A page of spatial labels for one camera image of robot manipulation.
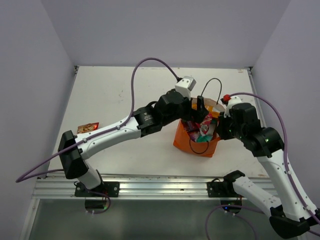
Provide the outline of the teal Fox's candy bag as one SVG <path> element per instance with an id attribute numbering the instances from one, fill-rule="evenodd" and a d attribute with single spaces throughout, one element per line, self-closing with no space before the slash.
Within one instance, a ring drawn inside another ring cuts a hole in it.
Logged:
<path id="1" fill-rule="evenodd" d="M 195 140 L 195 142 L 196 143 L 205 143 L 205 142 L 210 142 L 210 141 L 212 141 L 212 140 L 214 140 L 216 138 L 216 135 L 215 134 L 212 134 L 212 135 L 210 135 L 210 134 L 208 134 L 208 135 L 199 135 L 197 138 L 196 138 L 196 140 Z"/>

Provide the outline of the orange paper bag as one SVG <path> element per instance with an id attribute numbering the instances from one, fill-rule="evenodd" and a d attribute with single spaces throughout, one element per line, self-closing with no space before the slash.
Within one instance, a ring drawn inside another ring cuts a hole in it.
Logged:
<path id="1" fill-rule="evenodd" d="M 225 108 L 219 103 L 218 100 L 213 100 L 211 98 L 205 98 L 204 105 L 213 106 L 214 108 L 218 109 L 220 113 L 225 110 Z M 217 133 L 217 127 L 219 123 L 218 118 L 212 119 L 211 123 L 213 125 L 214 130 L 213 135 L 216 135 L 216 138 L 210 142 L 192 141 L 184 128 L 186 122 L 186 120 L 179 121 L 173 140 L 173 146 L 179 149 L 180 151 L 188 154 L 211 158 L 214 155 L 218 141 L 220 140 L 220 137 Z"/>

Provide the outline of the red snack packet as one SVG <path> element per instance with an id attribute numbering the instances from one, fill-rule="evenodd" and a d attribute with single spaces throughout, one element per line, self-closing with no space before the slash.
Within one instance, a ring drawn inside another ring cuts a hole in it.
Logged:
<path id="1" fill-rule="evenodd" d="M 99 122 L 80 125 L 77 127 L 77 133 L 78 134 L 89 133 L 89 132 L 97 130 L 98 127 L 99 127 Z"/>

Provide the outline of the yellow chips bag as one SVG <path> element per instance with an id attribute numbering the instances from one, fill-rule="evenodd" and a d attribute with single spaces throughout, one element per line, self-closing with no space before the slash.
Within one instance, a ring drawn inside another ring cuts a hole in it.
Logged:
<path id="1" fill-rule="evenodd" d="M 211 105 L 205 105 L 205 108 L 208 110 L 208 112 L 212 115 L 213 118 L 218 118 L 220 115 L 220 110 L 216 109 L 215 107 Z"/>

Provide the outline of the purple Fox's candy bag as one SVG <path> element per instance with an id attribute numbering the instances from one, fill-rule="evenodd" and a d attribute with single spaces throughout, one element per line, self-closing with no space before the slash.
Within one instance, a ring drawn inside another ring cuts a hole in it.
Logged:
<path id="1" fill-rule="evenodd" d="M 187 121 L 184 126 L 184 130 L 187 132 L 188 136 L 193 142 L 199 135 L 213 135 L 213 117 L 209 113 L 201 123 L 196 123 L 194 121 Z"/>

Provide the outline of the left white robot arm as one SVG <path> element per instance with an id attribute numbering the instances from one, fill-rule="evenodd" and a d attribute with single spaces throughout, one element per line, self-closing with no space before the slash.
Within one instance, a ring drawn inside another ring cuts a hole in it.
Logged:
<path id="1" fill-rule="evenodd" d="M 78 135 L 66 131 L 58 146 L 64 175 L 69 180 L 77 179 L 92 196 L 99 196 L 104 184 L 98 170 L 87 163 L 89 158 L 119 143 L 157 133 L 178 119 L 201 123 L 208 113 L 202 96 L 196 98 L 193 108 L 191 98 L 170 90 L 109 126 Z"/>

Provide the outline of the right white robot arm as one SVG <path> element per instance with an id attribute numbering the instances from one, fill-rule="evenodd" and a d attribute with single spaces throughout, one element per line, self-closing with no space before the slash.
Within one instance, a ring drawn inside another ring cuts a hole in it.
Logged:
<path id="1" fill-rule="evenodd" d="M 223 192 L 247 198 L 268 218 L 283 239 L 300 236 L 316 225 L 320 210 L 303 190 L 289 161 L 284 161 L 284 142 L 272 127 L 262 127 L 256 108 L 238 97 L 228 101 L 217 128 L 222 140 L 238 139 L 267 172 L 277 196 L 254 184 L 244 173 L 233 171 L 223 178 Z"/>

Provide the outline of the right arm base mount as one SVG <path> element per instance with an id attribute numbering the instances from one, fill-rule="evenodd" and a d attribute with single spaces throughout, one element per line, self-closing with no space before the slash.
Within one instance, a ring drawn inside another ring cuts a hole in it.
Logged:
<path id="1" fill-rule="evenodd" d="M 235 198 L 238 196 L 230 182 L 220 181 L 218 178 L 208 181 L 206 190 L 209 198 Z"/>

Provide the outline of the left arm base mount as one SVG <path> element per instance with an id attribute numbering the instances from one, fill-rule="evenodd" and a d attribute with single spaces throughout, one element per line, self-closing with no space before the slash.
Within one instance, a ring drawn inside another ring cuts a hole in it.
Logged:
<path id="1" fill-rule="evenodd" d="M 110 198 L 117 198 L 119 196 L 120 183 L 118 181 L 103 181 L 99 186 L 89 190 L 79 181 L 73 184 L 75 186 L 75 197 L 93 198 L 107 195 Z"/>

